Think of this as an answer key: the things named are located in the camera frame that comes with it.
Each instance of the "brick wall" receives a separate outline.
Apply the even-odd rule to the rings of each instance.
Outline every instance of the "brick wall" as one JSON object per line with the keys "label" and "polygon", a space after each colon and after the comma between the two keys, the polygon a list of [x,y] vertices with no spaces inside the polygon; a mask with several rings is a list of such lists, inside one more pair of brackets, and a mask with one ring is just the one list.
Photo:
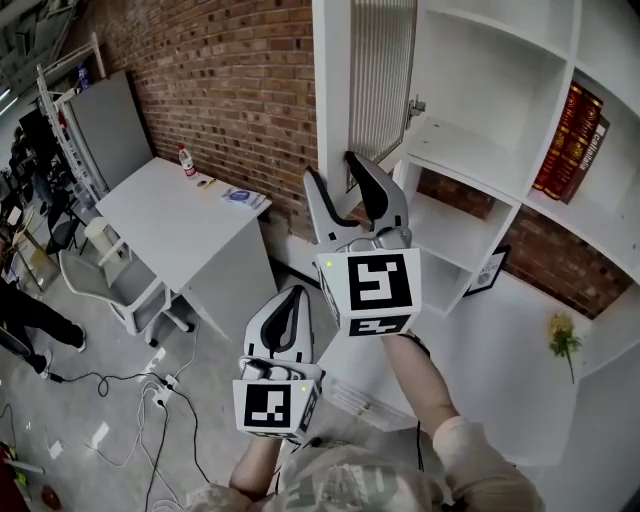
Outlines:
{"label": "brick wall", "polygon": [[[481,219],[493,205],[484,193],[426,169],[418,192]],[[511,246],[506,272],[588,318],[598,316],[633,283],[596,249],[524,205],[500,245]]]}
{"label": "brick wall", "polygon": [[130,72],[151,143],[266,194],[310,238],[302,173],[317,168],[311,0],[91,0],[65,50],[96,31]]}

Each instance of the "concrete floor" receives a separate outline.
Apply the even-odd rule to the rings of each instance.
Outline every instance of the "concrete floor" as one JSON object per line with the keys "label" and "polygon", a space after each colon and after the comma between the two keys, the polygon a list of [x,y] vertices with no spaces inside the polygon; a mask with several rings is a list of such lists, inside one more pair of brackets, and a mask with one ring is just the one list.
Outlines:
{"label": "concrete floor", "polygon": [[[277,277],[280,288],[299,282],[288,275]],[[306,287],[312,300],[317,360],[333,338],[336,328],[322,293]],[[88,348],[81,355],[40,331],[30,332],[36,352],[42,353],[46,348],[53,350],[52,371],[65,378],[91,371],[120,376],[154,371],[165,376],[175,373],[191,358],[194,334],[183,333],[165,321],[157,336],[160,346],[152,349],[144,343],[142,336],[134,338],[128,335],[106,303],[72,294],[61,277],[51,283],[43,300],[67,318],[82,322],[87,329]],[[188,321],[198,321],[186,303],[182,304],[182,309]],[[228,482],[235,463],[250,440],[236,430],[233,412],[231,383],[239,375],[237,360],[241,353],[241,344],[229,343],[202,322],[197,356],[179,378],[179,390],[191,398],[199,417],[200,464],[212,482],[222,484]],[[33,511],[44,510],[38,504],[44,483],[56,490],[65,511],[144,510],[151,466],[142,448],[138,446],[125,467],[116,468],[87,447],[97,447],[117,464],[124,462],[138,431],[136,411],[144,382],[111,381],[106,398],[98,395],[97,384],[96,377],[73,384],[45,381],[20,359],[6,352],[0,355],[0,411],[5,403],[11,403],[20,459],[46,469],[43,476],[29,476]],[[167,407],[170,420],[159,468],[180,504],[185,506],[186,494],[205,485],[193,462],[194,419],[180,397],[174,395]],[[154,458],[163,421],[164,411],[153,404],[148,394],[143,438]],[[399,436],[407,446],[401,458],[415,463],[415,434],[412,431],[394,434],[396,440],[389,443],[388,434],[326,401],[321,401],[316,409],[310,433],[322,433],[373,449],[397,447]],[[0,440],[11,441],[8,416],[0,420]],[[52,450],[56,443],[63,448],[59,454]],[[156,478],[149,510],[157,500],[170,497]]]}

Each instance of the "paper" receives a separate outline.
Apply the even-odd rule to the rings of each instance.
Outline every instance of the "paper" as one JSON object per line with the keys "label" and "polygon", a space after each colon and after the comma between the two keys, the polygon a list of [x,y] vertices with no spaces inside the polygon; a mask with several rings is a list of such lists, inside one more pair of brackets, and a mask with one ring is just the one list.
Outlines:
{"label": "paper", "polygon": [[240,203],[250,206],[254,210],[259,208],[266,199],[263,194],[250,192],[249,190],[243,190],[237,187],[229,187],[229,189],[222,195],[222,198],[231,203]]}

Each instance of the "wall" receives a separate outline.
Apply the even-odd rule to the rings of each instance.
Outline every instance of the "wall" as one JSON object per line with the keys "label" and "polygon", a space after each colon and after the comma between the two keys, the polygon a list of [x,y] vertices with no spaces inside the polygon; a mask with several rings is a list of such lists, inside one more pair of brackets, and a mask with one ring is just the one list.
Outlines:
{"label": "wall", "polygon": [[562,462],[533,477],[548,512],[617,512],[640,487],[640,345],[580,381]]}
{"label": "wall", "polygon": [[[430,170],[423,170],[418,192],[481,219],[493,205],[479,190]],[[633,283],[596,249],[524,205],[500,245],[511,246],[506,272],[587,318],[597,317]]]}
{"label": "wall", "polygon": [[64,51],[91,31],[107,70],[131,72],[158,156],[273,201],[310,237],[302,172],[317,168],[311,0],[92,0]]}

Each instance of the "plastic bottle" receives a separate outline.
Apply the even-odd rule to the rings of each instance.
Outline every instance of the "plastic bottle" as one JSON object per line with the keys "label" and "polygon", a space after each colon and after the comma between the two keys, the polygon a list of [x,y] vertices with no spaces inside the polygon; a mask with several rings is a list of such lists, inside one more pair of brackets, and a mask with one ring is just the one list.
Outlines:
{"label": "plastic bottle", "polygon": [[89,72],[82,64],[78,66],[78,79],[82,90],[86,91],[89,88]]}
{"label": "plastic bottle", "polygon": [[197,177],[196,168],[193,165],[193,158],[191,158],[191,153],[189,153],[188,149],[185,149],[184,146],[178,147],[178,158],[180,159],[180,163],[182,164],[182,169],[184,169],[184,173],[187,175],[187,178],[193,180]]}

